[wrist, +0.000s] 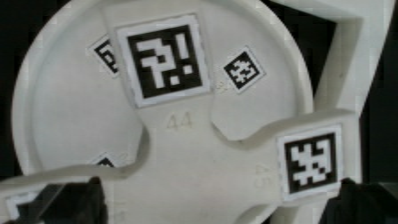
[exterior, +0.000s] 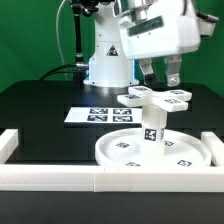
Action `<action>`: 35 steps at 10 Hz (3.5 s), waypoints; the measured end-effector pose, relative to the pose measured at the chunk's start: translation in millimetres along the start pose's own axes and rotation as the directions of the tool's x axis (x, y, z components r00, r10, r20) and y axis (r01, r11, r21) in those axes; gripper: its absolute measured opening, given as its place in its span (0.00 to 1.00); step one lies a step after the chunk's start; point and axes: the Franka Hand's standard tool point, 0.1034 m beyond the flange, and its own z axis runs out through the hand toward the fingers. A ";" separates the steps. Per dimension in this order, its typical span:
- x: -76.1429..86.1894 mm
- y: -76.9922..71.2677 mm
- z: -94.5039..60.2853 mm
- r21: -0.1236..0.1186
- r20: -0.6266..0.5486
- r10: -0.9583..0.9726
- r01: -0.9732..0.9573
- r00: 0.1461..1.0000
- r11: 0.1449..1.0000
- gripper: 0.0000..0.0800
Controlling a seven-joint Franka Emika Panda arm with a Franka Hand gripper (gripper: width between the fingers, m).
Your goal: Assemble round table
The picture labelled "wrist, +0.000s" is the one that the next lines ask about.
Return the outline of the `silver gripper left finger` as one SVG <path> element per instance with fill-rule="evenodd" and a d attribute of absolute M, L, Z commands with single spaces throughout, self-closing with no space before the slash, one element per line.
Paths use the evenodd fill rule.
<path fill-rule="evenodd" d="M 101 179 L 47 184 L 33 200 L 17 206 L 10 224 L 108 224 Z"/>

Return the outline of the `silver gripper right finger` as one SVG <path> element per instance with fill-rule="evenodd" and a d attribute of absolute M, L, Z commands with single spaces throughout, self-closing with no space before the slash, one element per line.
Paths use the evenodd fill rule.
<path fill-rule="evenodd" d="M 355 183 L 342 180 L 328 200 L 323 224 L 398 224 L 398 183 Z"/>

